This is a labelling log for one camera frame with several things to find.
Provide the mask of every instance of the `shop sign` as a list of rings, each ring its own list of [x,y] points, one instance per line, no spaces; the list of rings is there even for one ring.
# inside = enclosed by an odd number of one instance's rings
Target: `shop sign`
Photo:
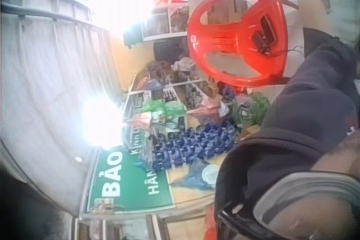
[[[174,206],[165,171],[146,172],[138,155],[123,147],[101,150],[90,188],[88,211],[111,202],[115,212],[156,211]]]

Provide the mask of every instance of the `dark jacket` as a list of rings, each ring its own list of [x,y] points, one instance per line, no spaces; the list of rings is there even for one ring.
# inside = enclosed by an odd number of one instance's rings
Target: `dark jacket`
[[[310,170],[357,129],[355,73],[354,51],[333,37],[306,57],[271,105],[260,131],[225,158],[217,179],[215,216],[229,201],[259,197],[280,177]]]

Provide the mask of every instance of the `white wall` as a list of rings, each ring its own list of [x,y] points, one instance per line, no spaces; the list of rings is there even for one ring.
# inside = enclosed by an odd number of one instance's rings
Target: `white wall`
[[[24,4],[53,9],[52,0]],[[61,13],[72,10],[66,0],[60,5]],[[26,175],[76,215],[94,150],[84,136],[82,109],[91,98],[114,99],[121,91],[107,35],[68,21],[1,16],[1,138]]]

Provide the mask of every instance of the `green plastic bag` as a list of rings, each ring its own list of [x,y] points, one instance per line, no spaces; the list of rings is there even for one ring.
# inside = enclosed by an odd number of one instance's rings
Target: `green plastic bag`
[[[186,107],[178,101],[169,101],[165,103],[166,118],[174,118],[185,115]]]
[[[145,102],[139,112],[159,112],[163,111],[166,118],[173,118],[183,116],[186,113],[184,104],[178,101],[170,101],[165,103],[162,99],[153,101],[148,100]]]
[[[269,108],[269,100],[260,92],[254,92],[249,96],[237,96],[233,117],[243,128],[253,125],[261,126]]]

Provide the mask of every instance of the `yellow wall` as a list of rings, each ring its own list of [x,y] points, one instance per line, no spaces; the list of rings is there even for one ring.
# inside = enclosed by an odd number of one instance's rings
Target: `yellow wall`
[[[131,49],[124,45],[122,39],[116,37],[111,37],[111,43],[121,88],[127,91],[133,75],[139,73],[146,64],[154,60],[154,42],[138,43]]]

